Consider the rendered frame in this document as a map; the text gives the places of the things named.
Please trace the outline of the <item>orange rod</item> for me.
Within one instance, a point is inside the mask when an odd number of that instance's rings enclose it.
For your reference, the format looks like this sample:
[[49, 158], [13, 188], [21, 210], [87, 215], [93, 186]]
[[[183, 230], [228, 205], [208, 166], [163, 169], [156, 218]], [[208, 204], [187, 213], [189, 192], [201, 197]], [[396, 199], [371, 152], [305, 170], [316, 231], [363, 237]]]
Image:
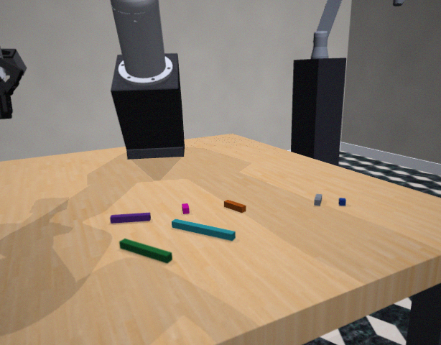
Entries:
[[240, 213], [243, 213], [246, 211], [245, 205], [234, 202], [234, 201], [230, 201], [230, 200], [224, 201], [224, 207], [229, 208], [234, 211], [238, 211]]

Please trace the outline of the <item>dark green rod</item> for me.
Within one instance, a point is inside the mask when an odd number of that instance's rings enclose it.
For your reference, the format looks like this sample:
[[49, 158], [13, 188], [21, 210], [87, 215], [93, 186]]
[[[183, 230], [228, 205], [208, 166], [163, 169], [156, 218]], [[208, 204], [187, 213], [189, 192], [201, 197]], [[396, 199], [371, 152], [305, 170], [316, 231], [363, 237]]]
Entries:
[[169, 263], [172, 261], [172, 253], [156, 247], [151, 247], [129, 239], [122, 239], [119, 242], [120, 249], [140, 254], [142, 256], [158, 260], [160, 262]]

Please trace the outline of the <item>small magenta block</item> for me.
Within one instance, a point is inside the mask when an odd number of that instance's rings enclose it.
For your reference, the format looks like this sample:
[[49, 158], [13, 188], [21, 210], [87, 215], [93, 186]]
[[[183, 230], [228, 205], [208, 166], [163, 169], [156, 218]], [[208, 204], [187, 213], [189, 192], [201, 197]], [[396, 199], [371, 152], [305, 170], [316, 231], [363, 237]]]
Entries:
[[182, 212], [183, 212], [183, 214], [190, 213], [188, 203], [183, 203], [182, 204]]

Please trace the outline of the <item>purple rod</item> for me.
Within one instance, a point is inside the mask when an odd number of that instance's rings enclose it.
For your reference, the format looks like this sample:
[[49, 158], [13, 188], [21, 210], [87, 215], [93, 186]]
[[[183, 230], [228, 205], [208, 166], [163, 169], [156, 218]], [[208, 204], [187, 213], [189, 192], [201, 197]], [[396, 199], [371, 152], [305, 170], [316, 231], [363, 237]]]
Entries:
[[111, 215], [110, 217], [111, 224], [150, 221], [150, 220], [151, 220], [150, 213], [118, 214], [118, 215]]

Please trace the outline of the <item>turquoise rod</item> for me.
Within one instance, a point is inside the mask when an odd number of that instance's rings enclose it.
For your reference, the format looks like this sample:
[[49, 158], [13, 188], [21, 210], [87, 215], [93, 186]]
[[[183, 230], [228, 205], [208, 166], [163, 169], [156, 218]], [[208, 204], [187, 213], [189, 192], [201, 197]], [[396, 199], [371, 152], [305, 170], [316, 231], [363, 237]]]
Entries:
[[213, 236], [216, 238], [226, 239], [229, 241], [233, 241], [236, 238], [235, 231], [221, 229], [213, 226], [207, 226], [203, 224], [197, 224], [179, 219], [175, 219], [172, 221], [172, 228], [191, 231], [194, 233], [204, 234], [207, 236]]

